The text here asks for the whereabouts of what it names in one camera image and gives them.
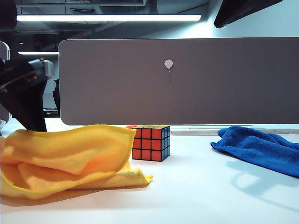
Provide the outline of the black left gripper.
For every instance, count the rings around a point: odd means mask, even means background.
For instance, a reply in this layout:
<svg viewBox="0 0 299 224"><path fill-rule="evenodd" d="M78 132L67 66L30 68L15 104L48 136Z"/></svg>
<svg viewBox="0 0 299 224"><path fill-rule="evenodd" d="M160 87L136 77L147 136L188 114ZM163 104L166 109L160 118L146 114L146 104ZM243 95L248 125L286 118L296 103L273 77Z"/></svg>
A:
<svg viewBox="0 0 299 224"><path fill-rule="evenodd" d="M47 131L43 94L54 64L43 59L0 60L0 104L26 129Z"/></svg>

